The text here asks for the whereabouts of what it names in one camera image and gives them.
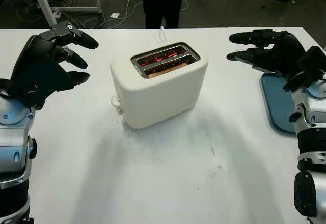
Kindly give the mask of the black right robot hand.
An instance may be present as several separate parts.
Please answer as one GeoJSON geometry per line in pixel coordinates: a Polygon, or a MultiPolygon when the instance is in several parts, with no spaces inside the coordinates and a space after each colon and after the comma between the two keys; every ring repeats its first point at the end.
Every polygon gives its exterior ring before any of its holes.
{"type": "Polygon", "coordinates": [[[305,54],[305,49],[296,36],[288,31],[257,29],[232,34],[229,40],[236,44],[255,46],[228,54],[227,59],[230,61],[246,63],[264,73],[275,73],[285,80],[300,73],[296,63],[305,54]]]}

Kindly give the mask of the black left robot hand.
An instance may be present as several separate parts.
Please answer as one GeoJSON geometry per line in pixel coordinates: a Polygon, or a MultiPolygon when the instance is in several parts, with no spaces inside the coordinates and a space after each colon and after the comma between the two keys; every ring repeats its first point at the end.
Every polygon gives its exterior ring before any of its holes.
{"type": "Polygon", "coordinates": [[[28,39],[16,61],[11,79],[17,78],[32,62],[44,57],[51,57],[56,63],[67,61],[78,68],[86,69],[86,61],[67,47],[71,43],[92,50],[99,46],[93,37],[75,27],[71,21],[58,23],[50,30],[32,35],[28,39]]]}

